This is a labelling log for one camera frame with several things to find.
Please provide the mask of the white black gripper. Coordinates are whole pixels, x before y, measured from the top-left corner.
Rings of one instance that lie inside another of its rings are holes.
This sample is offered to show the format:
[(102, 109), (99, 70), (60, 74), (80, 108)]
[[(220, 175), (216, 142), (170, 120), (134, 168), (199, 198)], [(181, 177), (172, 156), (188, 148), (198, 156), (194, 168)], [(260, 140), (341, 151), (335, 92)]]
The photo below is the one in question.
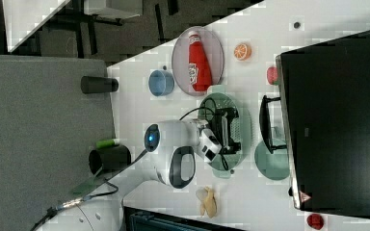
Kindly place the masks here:
[(232, 108), (203, 109), (200, 118), (207, 124), (200, 130), (197, 154), (209, 164), (217, 159), (226, 164), (225, 155), (233, 155), (241, 149), (241, 142), (231, 137), (231, 123), (238, 121), (238, 112)]

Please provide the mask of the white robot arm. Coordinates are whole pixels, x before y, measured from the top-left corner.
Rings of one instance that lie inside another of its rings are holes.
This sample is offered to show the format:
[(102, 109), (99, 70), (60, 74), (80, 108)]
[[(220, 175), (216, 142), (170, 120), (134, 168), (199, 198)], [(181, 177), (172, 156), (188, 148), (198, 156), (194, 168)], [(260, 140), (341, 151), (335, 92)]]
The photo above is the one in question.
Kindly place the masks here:
[(229, 171), (241, 152), (234, 108), (198, 108), (196, 118), (157, 122), (145, 130), (143, 153), (96, 189), (47, 210), (31, 231), (119, 231), (123, 199), (146, 181), (174, 189), (187, 187), (196, 174), (196, 157), (218, 171)]

